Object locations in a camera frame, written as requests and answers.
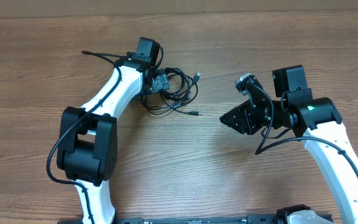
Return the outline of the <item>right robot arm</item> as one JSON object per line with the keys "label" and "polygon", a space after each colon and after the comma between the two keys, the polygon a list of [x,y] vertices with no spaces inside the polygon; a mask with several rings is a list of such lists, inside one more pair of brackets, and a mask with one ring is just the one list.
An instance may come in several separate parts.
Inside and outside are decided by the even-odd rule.
{"label": "right robot arm", "polygon": [[241,134],[261,132],[256,154],[288,142],[301,142],[317,163],[336,201],[343,223],[358,223],[358,157],[342,116],[327,97],[313,98],[302,65],[272,72],[277,99],[246,73],[235,86],[248,100],[220,117]]}

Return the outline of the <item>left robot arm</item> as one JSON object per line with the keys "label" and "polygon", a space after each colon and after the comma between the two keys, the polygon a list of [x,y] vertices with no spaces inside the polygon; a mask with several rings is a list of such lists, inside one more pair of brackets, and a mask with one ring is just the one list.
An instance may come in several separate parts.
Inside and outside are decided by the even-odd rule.
{"label": "left robot arm", "polygon": [[117,121],[134,97],[152,91],[162,57],[158,42],[141,37],[135,52],[112,63],[111,78],[89,102],[63,111],[50,155],[66,174],[61,183],[78,191],[83,209],[78,223],[114,223],[109,179],[117,162]]}

